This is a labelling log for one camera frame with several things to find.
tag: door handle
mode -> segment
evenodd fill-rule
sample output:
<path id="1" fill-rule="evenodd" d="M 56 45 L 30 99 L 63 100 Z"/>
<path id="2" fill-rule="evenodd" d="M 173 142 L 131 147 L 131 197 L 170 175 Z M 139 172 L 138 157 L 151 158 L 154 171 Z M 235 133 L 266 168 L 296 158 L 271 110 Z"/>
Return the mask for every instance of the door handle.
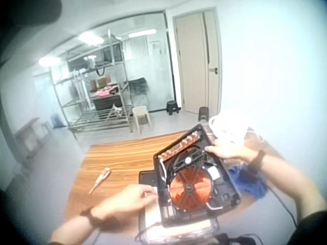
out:
<path id="1" fill-rule="evenodd" d="M 218 75 L 218 68 L 209 68 L 209 71 L 214 72 L 216 75 Z"/>

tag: hand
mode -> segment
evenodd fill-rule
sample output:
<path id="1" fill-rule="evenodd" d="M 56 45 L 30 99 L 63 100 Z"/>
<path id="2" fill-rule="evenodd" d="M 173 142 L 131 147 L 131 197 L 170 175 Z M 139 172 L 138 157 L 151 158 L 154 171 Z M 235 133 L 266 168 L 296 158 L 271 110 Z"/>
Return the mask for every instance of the hand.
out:
<path id="1" fill-rule="evenodd" d="M 215 140 L 214 144 L 215 146 L 207 146 L 205 150 L 223 159 L 239 158 L 245 148 L 245 146 L 238 146 L 229 141 L 218 139 Z"/>
<path id="2" fill-rule="evenodd" d="M 155 190 L 150 185 L 130 184 L 124 190 L 105 199 L 92 209 L 92 214 L 106 219 L 113 214 L 137 212 L 157 199 Z"/>

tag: orange circular coil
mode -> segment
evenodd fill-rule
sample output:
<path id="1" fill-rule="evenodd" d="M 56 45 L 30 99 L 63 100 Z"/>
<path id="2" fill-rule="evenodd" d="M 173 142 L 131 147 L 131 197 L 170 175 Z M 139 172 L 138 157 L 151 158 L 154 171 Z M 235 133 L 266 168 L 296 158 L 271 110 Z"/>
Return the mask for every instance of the orange circular coil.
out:
<path id="1" fill-rule="evenodd" d="M 198 167 L 181 170 L 170 184 L 172 203 L 183 210 L 196 210 L 211 196 L 212 183 L 208 175 Z"/>

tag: ceiling light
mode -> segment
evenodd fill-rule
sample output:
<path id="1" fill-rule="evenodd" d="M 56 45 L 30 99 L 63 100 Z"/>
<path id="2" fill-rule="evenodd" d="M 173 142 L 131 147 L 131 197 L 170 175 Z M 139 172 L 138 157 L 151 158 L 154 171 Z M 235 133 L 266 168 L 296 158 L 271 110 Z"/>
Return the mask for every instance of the ceiling light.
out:
<path id="1" fill-rule="evenodd" d="M 156 34 L 156 32 L 157 32 L 156 29 L 151 29 L 151 30 L 147 30 L 147 31 L 135 32 L 135 33 L 129 34 L 128 37 L 139 37 L 139 36 L 144 36 L 144 35 Z"/>
<path id="2" fill-rule="evenodd" d="M 49 67 L 58 65 L 60 63 L 59 57 L 43 57 L 39 60 L 39 65 L 43 67 Z"/>
<path id="3" fill-rule="evenodd" d="M 79 39 L 82 42 L 85 42 L 89 45 L 99 45 L 104 42 L 102 37 L 98 37 L 92 32 L 84 32 L 79 36 Z"/>

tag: person's left hand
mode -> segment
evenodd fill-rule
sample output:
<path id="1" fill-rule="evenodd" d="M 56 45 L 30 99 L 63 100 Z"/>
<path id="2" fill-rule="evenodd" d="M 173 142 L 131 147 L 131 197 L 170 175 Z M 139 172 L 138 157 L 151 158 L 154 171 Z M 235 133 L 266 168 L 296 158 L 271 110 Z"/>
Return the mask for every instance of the person's left hand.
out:
<path id="1" fill-rule="evenodd" d="M 150 185 L 130 184 L 124 190 L 102 201 L 92 209 L 93 216 L 106 219 L 113 214 L 134 213 L 157 199 Z"/>

